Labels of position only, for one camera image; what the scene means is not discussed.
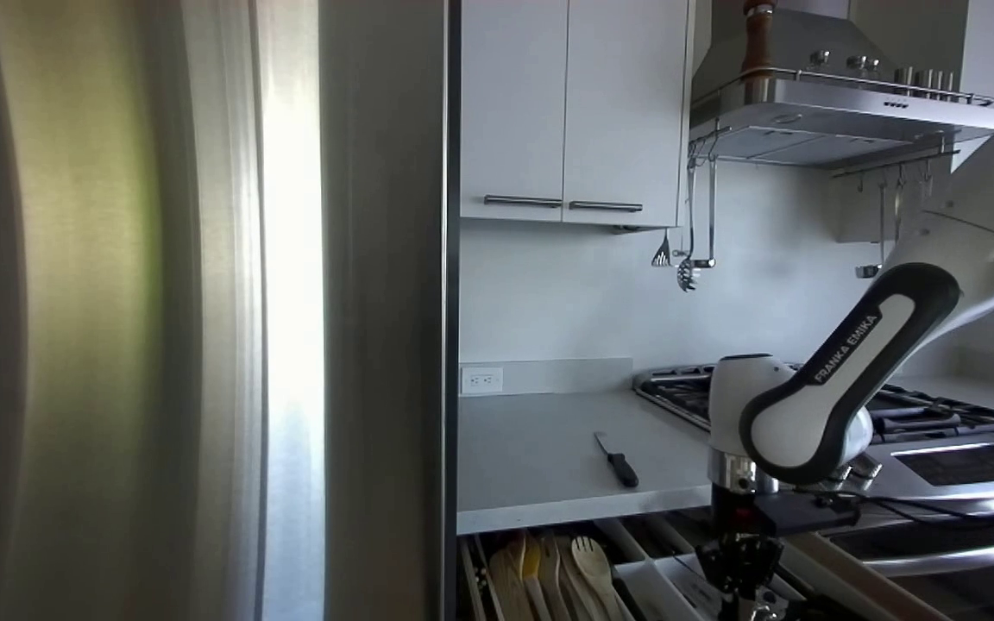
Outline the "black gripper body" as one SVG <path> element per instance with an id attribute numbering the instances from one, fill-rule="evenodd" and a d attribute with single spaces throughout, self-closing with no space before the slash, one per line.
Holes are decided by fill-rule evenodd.
<path id="1" fill-rule="evenodd" d="M 714 539 L 697 549 L 705 580 L 721 593 L 719 621 L 755 621 L 758 591 L 772 580 L 779 544 L 749 494 L 712 494 Z"/>

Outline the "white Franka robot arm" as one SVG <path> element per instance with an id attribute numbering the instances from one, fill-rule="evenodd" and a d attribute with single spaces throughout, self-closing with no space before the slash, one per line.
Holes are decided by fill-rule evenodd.
<path id="1" fill-rule="evenodd" d="M 712 510 L 701 563 L 721 593 L 719 621 L 749 621 L 779 559 L 758 525 L 769 479 L 816 486 L 872 437 L 866 401 L 923 344 L 994 310 L 994 135 L 909 217 L 880 277 L 796 365 L 724 355 L 712 373 Z"/>

